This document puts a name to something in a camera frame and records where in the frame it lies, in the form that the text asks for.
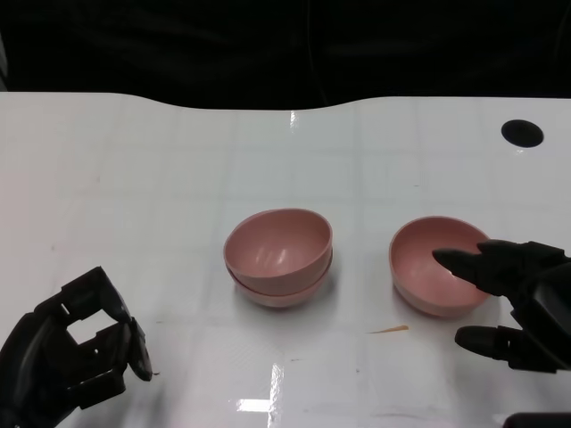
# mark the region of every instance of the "black cable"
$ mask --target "black cable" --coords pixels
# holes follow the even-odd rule
[[[321,96],[321,102],[324,104],[324,107],[327,107],[329,105],[329,101],[327,100],[327,95],[325,93],[325,90],[323,89],[323,85],[321,85],[319,74],[315,69],[315,64],[313,63],[313,51],[311,50],[311,0],[306,0],[306,4],[307,4],[307,9],[305,13],[305,18],[306,18],[305,35],[306,35],[307,56],[308,56],[308,61],[310,63],[311,76],[313,77],[315,86],[319,91],[319,95]]]
[[[561,45],[563,43],[563,36],[565,33],[565,26],[567,25],[567,19],[569,14],[571,13],[571,0],[567,4],[567,8],[563,13],[563,18],[561,18],[561,22],[559,24],[559,28],[557,30],[557,35],[555,36],[555,47],[553,48],[553,74],[555,74],[557,69],[557,63],[559,59],[559,52],[561,50]]]

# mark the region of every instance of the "white table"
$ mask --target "white table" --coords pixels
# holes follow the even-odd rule
[[[542,127],[518,149],[508,119]],[[0,342],[102,265],[147,335],[151,383],[63,427],[476,428],[571,411],[571,376],[462,350],[462,325],[514,325],[490,300],[444,321],[395,295],[387,247],[424,215],[571,251],[571,101],[385,98],[318,111],[198,111],[125,95],[0,94]],[[234,292],[230,230],[317,210],[335,286],[288,311]],[[79,340],[110,324],[93,317]],[[396,325],[409,331],[368,334]]]

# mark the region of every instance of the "robotic hand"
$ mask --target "robotic hand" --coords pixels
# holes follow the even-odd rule
[[[102,309],[117,324],[77,344],[67,327]],[[76,407],[125,391],[131,366],[153,376],[145,334],[96,267],[22,317],[0,351],[0,428],[52,428]]]
[[[488,241],[481,254],[435,250],[434,258],[479,290],[505,296],[522,330],[466,326],[456,343],[518,370],[556,373],[571,369],[571,259],[541,243]],[[571,414],[518,414],[505,427],[571,426]]]

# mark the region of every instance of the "stacked bowls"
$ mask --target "stacked bowls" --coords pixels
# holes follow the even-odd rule
[[[325,282],[333,260],[333,231],[303,209],[255,214],[230,234],[224,260],[236,288],[264,306],[286,308],[309,299]]]

